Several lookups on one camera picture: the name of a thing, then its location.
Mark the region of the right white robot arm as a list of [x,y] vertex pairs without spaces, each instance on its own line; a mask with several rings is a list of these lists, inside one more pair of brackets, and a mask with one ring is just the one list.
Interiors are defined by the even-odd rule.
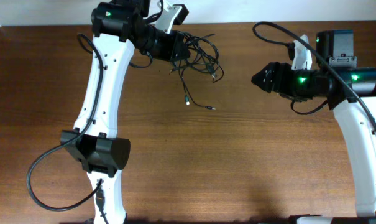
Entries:
[[352,30],[287,44],[292,64],[270,62],[251,82],[292,103],[324,97],[344,136],[355,185],[355,218],[295,217],[295,223],[376,223],[376,68],[357,67]]

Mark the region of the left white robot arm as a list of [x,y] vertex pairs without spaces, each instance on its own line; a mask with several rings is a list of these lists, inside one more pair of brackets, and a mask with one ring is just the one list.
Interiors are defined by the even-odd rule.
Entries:
[[160,16],[148,17],[149,1],[102,2],[91,14],[95,47],[85,100],[73,130],[63,131],[61,142],[81,163],[94,189],[94,223],[125,223],[121,175],[131,143],[117,136],[117,113],[122,87],[135,50],[150,59],[176,62],[190,51],[183,34],[172,26],[183,23],[183,4],[158,4]]

